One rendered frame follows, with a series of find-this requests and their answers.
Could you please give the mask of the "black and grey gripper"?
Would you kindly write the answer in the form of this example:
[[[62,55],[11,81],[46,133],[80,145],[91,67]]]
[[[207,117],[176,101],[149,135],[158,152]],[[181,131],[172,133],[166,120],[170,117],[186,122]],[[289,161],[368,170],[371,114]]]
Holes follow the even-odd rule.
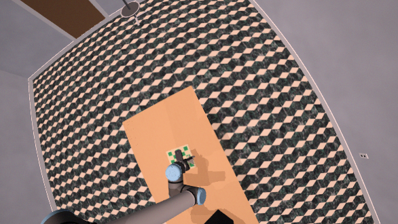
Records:
[[[188,171],[188,170],[190,169],[190,166],[189,166],[188,163],[194,164],[194,157],[195,157],[195,156],[191,156],[191,157],[189,157],[189,158],[187,158],[187,159],[183,159],[184,162],[185,162],[185,164],[186,164],[186,171]],[[188,163],[187,163],[187,161],[188,161]],[[188,164],[188,166],[187,166],[187,164]],[[188,168],[189,168],[189,169],[188,169]]]

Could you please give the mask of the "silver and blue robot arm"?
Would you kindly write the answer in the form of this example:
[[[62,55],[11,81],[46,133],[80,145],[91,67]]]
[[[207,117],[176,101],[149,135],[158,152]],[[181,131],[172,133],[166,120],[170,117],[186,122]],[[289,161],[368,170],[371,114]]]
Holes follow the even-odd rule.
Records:
[[[180,149],[175,151],[175,157],[177,161],[169,165],[165,172],[168,179],[168,199],[106,224],[163,224],[196,204],[203,205],[206,200],[205,189],[183,184],[186,165]],[[59,209],[46,216],[41,224],[100,223],[90,223],[75,216],[70,210]]]

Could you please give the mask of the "green and cream chessboard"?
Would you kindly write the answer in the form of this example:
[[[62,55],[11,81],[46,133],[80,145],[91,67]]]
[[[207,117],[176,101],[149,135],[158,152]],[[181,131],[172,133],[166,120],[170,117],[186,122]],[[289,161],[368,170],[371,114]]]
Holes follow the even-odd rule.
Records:
[[[188,145],[188,144],[183,145],[183,146],[181,146],[181,147],[177,147],[177,148],[172,149],[172,150],[170,150],[170,151],[166,151],[166,154],[167,154],[167,156],[168,156],[168,160],[169,160],[170,164],[173,164],[173,163],[176,161],[175,151],[176,151],[176,150],[179,150],[179,149],[182,151],[183,159],[187,159],[187,158],[188,158],[188,157],[187,157],[188,155],[189,155],[190,157],[192,156],[192,153],[191,153],[191,151],[190,151],[190,148],[189,148],[189,145]],[[190,166],[190,169],[196,167],[195,161],[194,161],[194,164],[191,164],[191,163],[188,163],[188,164],[189,164],[189,166]]]

